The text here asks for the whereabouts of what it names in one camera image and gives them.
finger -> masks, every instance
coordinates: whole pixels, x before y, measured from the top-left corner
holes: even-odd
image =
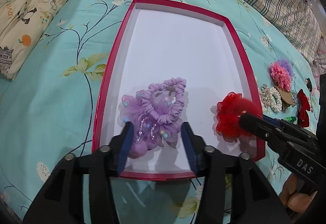
[[[281,193],[278,195],[282,204],[287,206],[287,203],[291,195],[295,192],[297,187],[297,177],[294,174],[291,174],[288,179],[283,184]]]
[[[283,187],[285,186],[288,189],[289,194],[292,195],[297,189],[297,183],[298,178],[295,174],[292,173],[285,181]]]
[[[309,196],[307,194],[294,194],[290,197],[287,205],[290,209],[292,209],[295,212],[303,213],[307,209],[307,207],[310,205],[311,201],[314,199],[317,192],[315,192],[313,195]]]

hair accessory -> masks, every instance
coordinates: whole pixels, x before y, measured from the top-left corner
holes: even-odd
[[[119,119],[130,121],[135,127],[129,157],[144,156],[147,150],[163,147],[162,138],[175,147],[182,125],[180,115],[185,106],[185,87],[185,79],[171,78],[161,84],[150,84],[148,90],[136,92],[135,97],[122,96]]]
[[[312,83],[311,83],[310,78],[306,78],[305,82],[306,82],[309,92],[312,92]]]
[[[307,96],[304,94],[302,89],[298,92],[298,101],[300,103],[298,111],[298,125],[301,127],[308,127],[309,115],[307,111],[310,111],[310,105]]]
[[[271,107],[275,113],[279,113],[282,110],[282,101],[277,89],[274,87],[268,88],[266,84],[263,84],[260,89],[260,97],[264,107]]]
[[[292,106],[295,106],[298,104],[298,98],[297,98],[297,93],[292,91],[292,102],[293,102],[293,105]]]
[[[288,92],[287,90],[283,90],[280,87],[274,86],[275,89],[279,92],[282,100],[282,111],[286,111],[286,109],[293,105],[294,102],[292,101],[292,93]]]
[[[292,70],[292,64],[290,61],[288,61],[287,59],[285,58],[280,58],[278,60],[278,63],[280,64],[281,67],[285,68],[286,71],[289,73],[291,79],[293,78],[294,76],[294,73],[293,73],[293,70]]]
[[[222,102],[217,104],[216,132],[223,137],[237,138],[251,136],[239,126],[239,118],[244,113],[260,115],[260,109],[252,101],[242,98],[242,94],[230,92]]]
[[[270,73],[274,83],[286,91],[291,91],[291,77],[286,68],[282,67],[279,61],[275,61],[270,66]]]

teal bedsheet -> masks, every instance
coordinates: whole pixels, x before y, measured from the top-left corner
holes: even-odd
[[[61,157],[73,149],[76,155],[91,152],[100,80],[131,1],[69,0],[48,26],[17,78],[10,83],[0,79],[1,200],[20,218]],[[309,112],[308,129],[315,132],[319,95],[311,69],[274,26],[242,0],[177,1],[212,10],[231,20],[259,88],[263,84],[273,85],[268,67],[281,57],[293,63],[293,91],[303,89],[309,97],[305,83],[309,77],[313,83],[314,113]],[[263,109],[265,114],[278,118],[297,113],[297,106],[279,114]],[[279,193],[289,171],[278,164],[277,155],[266,148],[266,157],[258,166]],[[227,183],[229,197],[229,179]],[[154,219],[162,224],[189,224],[198,210],[203,179],[169,183],[114,179],[112,185],[122,224],[153,223]]]

red bow hair clip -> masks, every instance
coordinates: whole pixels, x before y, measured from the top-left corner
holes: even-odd
[[[304,94],[304,91],[302,89],[298,92],[297,97],[300,103],[298,112],[298,125],[301,127],[308,127],[309,115],[307,111],[310,111],[310,104],[308,102],[307,96]]]
[[[217,103],[216,132],[228,138],[251,136],[249,132],[240,128],[239,118],[244,113],[260,116],[260,109],[252,101],[242,98],[242,94],[230,92],[222,102]]]

pink fabric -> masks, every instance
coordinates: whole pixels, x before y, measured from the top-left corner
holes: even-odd
[[[275,84],[281,89],[291,91],[291,77],[289,72],[278,61],[271,64],[271,76]]]
[[[319,47],[315,59],[312,62],[311,71],[315,78],[317,89],[319,90],[319,77],[326,73],[326,44],[324,37],[320,38]]]

